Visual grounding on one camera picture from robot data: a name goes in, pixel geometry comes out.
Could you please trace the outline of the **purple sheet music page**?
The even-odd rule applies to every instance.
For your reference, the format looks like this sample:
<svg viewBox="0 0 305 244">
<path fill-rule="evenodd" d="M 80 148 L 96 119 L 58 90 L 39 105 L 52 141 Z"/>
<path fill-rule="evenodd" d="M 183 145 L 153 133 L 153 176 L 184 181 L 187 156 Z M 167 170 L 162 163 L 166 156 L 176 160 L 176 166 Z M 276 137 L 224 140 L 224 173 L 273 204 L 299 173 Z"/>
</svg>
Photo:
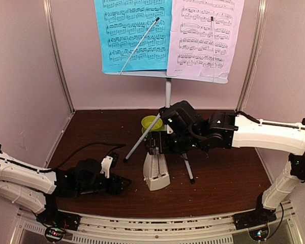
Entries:
<svg viewBox="0 0 305 244">
<path fill-rule="evenodd" d="M 172 2 L 167 76 L 226 84 L 244 1 Z"/>
</svg>

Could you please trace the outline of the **white music stand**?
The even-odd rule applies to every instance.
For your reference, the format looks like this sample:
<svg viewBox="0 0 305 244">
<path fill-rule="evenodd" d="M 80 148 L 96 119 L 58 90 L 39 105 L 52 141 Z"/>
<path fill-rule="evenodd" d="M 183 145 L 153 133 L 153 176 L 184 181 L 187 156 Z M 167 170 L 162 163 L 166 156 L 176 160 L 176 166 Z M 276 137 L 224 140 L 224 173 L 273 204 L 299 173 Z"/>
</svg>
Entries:
<svg viewBox="0 0 305 244">
<path fill-rule="evenodd" d="M 141 45 L 141 43 L 143 42 L 143 40 L 146 38 L 146 36 L 148 35 L 148 33 L 150 32 L 150 30 L 158 23 L 158 21 L 160 20 L 159 17 L 157 17 L 149 27 L 147 27 L 146 29 L 146 33 L 141 37 L 140 41 L 137 43 L 136 47 L 133 49 L 133 51 L 131 52 L 131 54 L 129 55 L 127 61 L 125 62 L 125 64 L 123 65 L 121 71 L 119 72 L 114 72 L 114 73 L 109 73 L 109 74 L 114 74 L 114 75 L 122 75 L 122 73 L 124 72 L 126 66 L 128 65 L 129 61 L 131 60 L 132 56 L 135 54 L 135 52 L 137 51 L 137 49 L 139 48 L 139 46 Z M 172 79 L 170 77 L 165 77 L 166 78 L 166 91 L 165 91 L 165 107 L 167 108 L 170 108 L 171 105 L 170 105 L 170 98 L 171 98 L 171 87 L 172 87 Z M 171 115 L 175 115 L 175 121 L 176 122 L 180 122 L 180 118 L 182 119 L 182 117 L 179 117 L 179 113 L 178 113 L 179 110 L 176 110 L 175 108 L 171 107 L 170 108 L 170 112 L 169 112 L 169 121 L 170 122 L 173 122 L 172 118 L 173 117 L 170 117 Z M 156 121 L 160 118 L 160 115 L 159 113 L 156 115 L 156 119 L 155 121 L 153 122 L 153 124 L 151 124 L 148 129 L 150 130 L 154 124 L 156 123 Z M 142 141 L 144 141 L 144 137 L 145 135 L 142 135 L 138 141 L 135 143 L 135 145 L 132 147 L 132 149 L 129 151 L 129 153 L 124 157 L 123 159 L 123 162 L 124 163 L 127 163 L 128 162 L 128 159 L 130 158 L 130 156 L 133 154 L 133 152 L 137 149 L 137 147 L 140 145 L 140 143 Z M 185 166 L 187 168 L 187 171 L 188 171 L 188 174 L 189 174 L 189 179 L 190 179 L 190 183 L 191 184 L 194 184 L 195 183 L 195 178 L 193 176 L 193 173 L 192 173 L 192 170 L 191 170 L 191 166 L 189 164 L 189 161 L 187 159 L 187 156 L 186 154 L 182 154 L 180 155 L 182 157 L 182 159 L 184 160 L 184 163 L 185 163 Z"/>
</svg>

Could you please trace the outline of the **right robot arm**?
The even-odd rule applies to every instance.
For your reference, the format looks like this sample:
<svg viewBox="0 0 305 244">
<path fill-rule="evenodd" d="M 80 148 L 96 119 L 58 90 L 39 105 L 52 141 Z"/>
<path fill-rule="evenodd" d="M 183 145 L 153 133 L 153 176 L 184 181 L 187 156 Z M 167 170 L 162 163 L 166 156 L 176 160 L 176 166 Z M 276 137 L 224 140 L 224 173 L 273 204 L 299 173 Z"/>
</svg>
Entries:
<svg viewBox="0 0 305 244">
<path fill-rule="evenodd" d="M 159 115 L 173 132 L 149 132 L 145 147 L 150 155 L 233 147 L 288 152 L 282 173 L 258 197 L 256 209 L 250 215 L 254 224 L 262 224 L 299 183 L 305 182 L 305 118 L 300 123 L 280 123 L 231 111 L 215 112 L 204 119 L 187 101 L 163 107 Z"/>
</svg>

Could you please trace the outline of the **blue sheet music page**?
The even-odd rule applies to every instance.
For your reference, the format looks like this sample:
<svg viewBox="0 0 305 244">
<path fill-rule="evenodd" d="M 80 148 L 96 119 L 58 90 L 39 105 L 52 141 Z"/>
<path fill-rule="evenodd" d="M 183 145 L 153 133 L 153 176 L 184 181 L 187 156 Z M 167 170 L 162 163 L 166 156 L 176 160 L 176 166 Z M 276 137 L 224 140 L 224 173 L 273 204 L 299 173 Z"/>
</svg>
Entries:
<svg viewBox="0 0 305 244">
<path fill-rule="evenodd" d="M 102 71 L 166 70 L 172 1 L 95 1 Z"/>
</svg>

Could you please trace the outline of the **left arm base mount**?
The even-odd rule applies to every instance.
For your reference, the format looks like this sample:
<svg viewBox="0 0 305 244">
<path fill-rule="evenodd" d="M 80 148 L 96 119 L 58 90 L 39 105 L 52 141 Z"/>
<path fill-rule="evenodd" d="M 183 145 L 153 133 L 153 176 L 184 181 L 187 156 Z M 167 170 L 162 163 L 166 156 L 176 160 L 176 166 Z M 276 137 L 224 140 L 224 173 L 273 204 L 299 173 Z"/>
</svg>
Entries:
<svg viewBox="0 0 305 244">
<path fill-rule="evenodd" d="M 45 227 L 44 237 L 50 243 L 61 241 L 68 234 L 68 230 L 77 231 L 81 220 L 80 215 L 63 211 L 42 212 L 34 215 L 36 221 Z"/>
</svg>

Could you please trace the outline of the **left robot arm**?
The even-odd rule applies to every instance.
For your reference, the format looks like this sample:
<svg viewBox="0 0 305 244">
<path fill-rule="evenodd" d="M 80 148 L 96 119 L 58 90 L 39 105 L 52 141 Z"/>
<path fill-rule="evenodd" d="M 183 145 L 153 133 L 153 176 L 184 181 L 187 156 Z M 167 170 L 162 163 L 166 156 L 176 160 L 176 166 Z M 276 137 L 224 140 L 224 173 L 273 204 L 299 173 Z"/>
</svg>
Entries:
<svg viewBox="0 0 305 244">
<path fill-rule="evenodd" d="M 119 195 L 132 183 L 111 172 L 117 161 L 118 153 L 111 151 L 101 161 L 81 160 L 68 170 L 41 168 L 9 156 L 0 144 L 0 196 L 57 226 L 63 214 L 57 209 L 56 197 L 77 198 L 101 191 Z"/>
</svg>

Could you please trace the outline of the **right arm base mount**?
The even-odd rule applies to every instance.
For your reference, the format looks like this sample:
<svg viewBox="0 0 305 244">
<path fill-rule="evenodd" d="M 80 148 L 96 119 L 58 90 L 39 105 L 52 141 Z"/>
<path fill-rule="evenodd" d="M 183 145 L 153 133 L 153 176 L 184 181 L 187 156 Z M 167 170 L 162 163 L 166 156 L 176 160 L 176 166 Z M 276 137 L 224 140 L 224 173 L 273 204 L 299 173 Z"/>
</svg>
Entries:
<svg viewBox="0 0 305 244">
<path fill-rule="evenodd" d="M 257 215 L 254 211 L 247 211 L 233 215 L 236 230 L 247 229 L 249 237 L 254 241 L 266 241 L 270 237 L 269 223 L 276 221 L 275 213 Z"/>
</svg>

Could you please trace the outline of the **grey metronome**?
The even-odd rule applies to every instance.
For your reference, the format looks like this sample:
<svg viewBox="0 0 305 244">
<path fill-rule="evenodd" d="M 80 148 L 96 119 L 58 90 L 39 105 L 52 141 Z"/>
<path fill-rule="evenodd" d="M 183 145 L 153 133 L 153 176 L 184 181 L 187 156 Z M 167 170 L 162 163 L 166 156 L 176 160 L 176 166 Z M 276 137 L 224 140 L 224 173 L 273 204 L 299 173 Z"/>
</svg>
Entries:
<svg viewBox="0 0 305 244">
<path fill-rule="evenodd" d="M 150 191 L 157 191 L 170 185 L 165 155 L 147 153 L 143 164 L 143 177 Z"/>
</svg>

